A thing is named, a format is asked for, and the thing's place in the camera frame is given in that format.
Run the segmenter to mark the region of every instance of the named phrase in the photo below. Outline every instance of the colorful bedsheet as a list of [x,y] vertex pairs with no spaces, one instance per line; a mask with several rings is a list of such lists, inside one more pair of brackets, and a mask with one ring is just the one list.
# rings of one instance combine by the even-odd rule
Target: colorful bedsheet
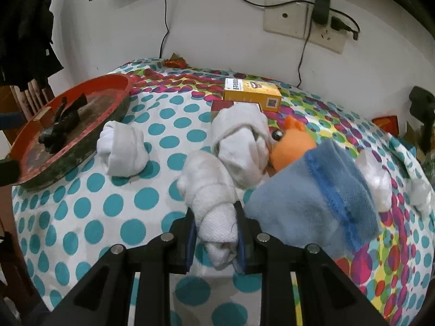
[[[160,59],[140,59],[115,73],[135,79],[123,119],[144,132],[150,153],[146,168],[132,178],[106,177],[98,157],[40,192],[14,187],[14,215],[21,248],[33,282],[50,308],[115,243],[147,243],[167,232],[186,212],[176,180],[186,155],[209,151],[210,105],[223,95],[225,77],[274,82],[283,96],[279,113],[266,112],[269,126],[286,115],[306,124],[317,143],[333,138],[353,158],[369,148],[391,175],[392,209],[381,214],[383,232],[359,252],[337,261],[391,325],[408,325],[423,303],[431,277],[434,215],[422,220],[409,204],[406,180],[421,177],[416,159],[394,137],[340,105],[322,101],[289,84],[230,71],[163,68]],[[249,200],[251,191],[239,192]],[[130,302],[134,313],[138,287]],[[258,325],[259,275],[232,266],[212,268],[198,241],[187,276],[171,276],[172,325]],[[294,286],[297,311],[300,304]]]

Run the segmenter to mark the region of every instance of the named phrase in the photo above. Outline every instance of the blue towel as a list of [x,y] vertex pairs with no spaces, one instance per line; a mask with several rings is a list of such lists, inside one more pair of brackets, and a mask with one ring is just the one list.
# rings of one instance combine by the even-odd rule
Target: blue towel
[[380,234],[364,177],[331,139],[257,187],[244,210],[284,244],[316,243],[333,259],[360,250]]

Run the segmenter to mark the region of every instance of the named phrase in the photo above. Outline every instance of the hanging clothes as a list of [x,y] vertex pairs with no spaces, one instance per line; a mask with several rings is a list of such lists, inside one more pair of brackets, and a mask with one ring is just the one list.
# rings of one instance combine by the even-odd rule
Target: hanging clothes
[[32,79],[41,89],[63,69],[51,44],[54,16],[51,0],[18,0],[3,21],[0,34],[0,86],[27,89]]

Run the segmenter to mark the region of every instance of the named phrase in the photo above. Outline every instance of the yellow box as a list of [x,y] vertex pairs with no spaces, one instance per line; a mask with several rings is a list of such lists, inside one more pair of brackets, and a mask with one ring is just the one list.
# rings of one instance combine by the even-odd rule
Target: yellow box
[[258,103],[262,111],[277,112],[281,103],[281,93],[273,83],[227,78],[223,99]]

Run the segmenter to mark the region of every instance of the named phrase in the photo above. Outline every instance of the plush toy eye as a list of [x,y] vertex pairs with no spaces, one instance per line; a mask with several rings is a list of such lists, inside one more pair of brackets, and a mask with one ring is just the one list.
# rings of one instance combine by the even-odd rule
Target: plush toy eye
[[272,138],[275,141],[280,141],[282,139],[282,136],[284,136],[284,134],[282,133],[281,130],[277,129],[275,131],[272,132]]

